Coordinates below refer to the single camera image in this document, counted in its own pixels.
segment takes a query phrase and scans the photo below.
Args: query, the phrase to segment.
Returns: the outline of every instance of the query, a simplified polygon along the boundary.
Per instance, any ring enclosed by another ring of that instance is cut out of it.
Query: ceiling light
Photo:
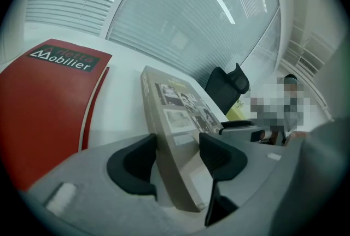
[[[236,24],[234,21],[234,18],[231,16],[230,11],[228,10],[228,8],[226,7],[225,3],[223,0],[217,0],[219,5],[222,7],[224,13],[226,14],[227,18],[229,19],[230,23],[232,24]]]
[[[248,17],[247,7],[246,7],[244,1],[243,1],[243,0],[240,0],[240,2],[241,2],[241,5],[242,5],[242,7],[243,7],[243,10],[244,10],[244,12],[245,12],[245,14],[246,14],[246,17]]]

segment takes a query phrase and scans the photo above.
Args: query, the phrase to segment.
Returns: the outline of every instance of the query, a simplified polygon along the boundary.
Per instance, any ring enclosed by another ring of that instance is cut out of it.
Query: printed logo
[[[51,45],[43,45],[39,49],[33,50],[27,56],[87,72],[91,72],[100,61],[99,57]]]
[[[186,88],[185,85],[181,84],[181,82],[179,82],[177,79],[172,78],[171,80],[168,80],[168,82],[170,82],[172,85],[177,85],[183,88]]]
[[[149,88],[148,88],[146,73],[143,73],[142,81],[143,81],[143,86],[144,86],[144,95],[147,96],[148,92],[149,92]]]

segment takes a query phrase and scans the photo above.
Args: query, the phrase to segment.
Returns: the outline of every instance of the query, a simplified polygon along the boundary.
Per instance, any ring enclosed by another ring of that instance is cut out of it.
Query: chair backrest
[[[245,94],[248,91],[249,80],[238,63],[236,63],[236,69],[227,74],[227,76],[231,80],[232,86],[237,90],[237,92],[240,94]]]
[[[220,110],[227,114],[241,94],[246,93],[248,89],[249,81],[237,64],[236,69],[229,74],[220,67],[216,67],[209,77],[205,91]]]

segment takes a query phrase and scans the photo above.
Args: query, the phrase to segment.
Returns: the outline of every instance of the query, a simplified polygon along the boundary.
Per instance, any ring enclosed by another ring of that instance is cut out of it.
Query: photo on cover
[[[203,105],[204,105],[209,111],[211,111],[211,110],[209,109],[207,103],[206,103],[202,98],[200,98],[200,101],[203,103]]]
[[[187,95],[188,95],[188,97],[192,100],[192,102],[197,102],[197,101],[198,101],[198,100],[196,99],[196,97],[195,97],[193,94],[188,93]]]
[[[164,109],[171,133],[195,130],[196,127],[186,111]]]
[[[162,105],[166,105],[165,100],[164,100],[163,95],[162,95],[162,92],[161,92],[160,85],[158,83],[156,83],[156,82],[154,84],[155,84],[155,87],[156,87],[157,92],[158,92],[160,103]]]
[[[196,104],[193,102],[193,99],[189,94],[179,92],[179,96],[189,113],[199,113]]]
[[[220,128],[219,128],[219,127],[214,128],[214,133],[215,133],[215,134],[218,134],[219,131],[220,131]]]
[[[202,117],[210,124],[210,126],[215,126],[218,124],[208,108],[199,106],[198,109],[201,112]]]
[[[210,128],[207,126],[206,121],[201,116],[193,116],[192,119],[200,132],[208,133],[211,131]]]
[[[164,100],[167,105],[174,105],[174,106],[181,106],[181,107],[184,106],[178,93],[175,91],[175,88],[165,84],[159,84],[159,86],[160,86],[160,91],[164,96]]]

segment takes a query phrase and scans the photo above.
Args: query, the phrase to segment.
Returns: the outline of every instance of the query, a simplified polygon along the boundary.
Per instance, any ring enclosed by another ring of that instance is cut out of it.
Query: person
[[[258,126],[270,126],[269,142],[275,144],[279,132],[289,134],[302,123],[302,99],[298,97],[301,85],[294,74],[288,74],[277,81],[277,96],[269,99],[267,105],[263,98],[250,99],[250,111],[256,112]]]
[[[198,109],[195,105],[195,103],[192,102],[192,100],[184,93],[180,93],[182,102],[184,103],[187,111],[189,111],[190,113],[195,113],[198,112]]]
[[[168,85],[161,85],[164,96],[178,98],[175,88]]]
[[[211,126],[214,126],[217,124],[213,116],[210,114],[210,112],[207,109],[203,109],[204,113],[206,114],[206,120],[211,124]]]

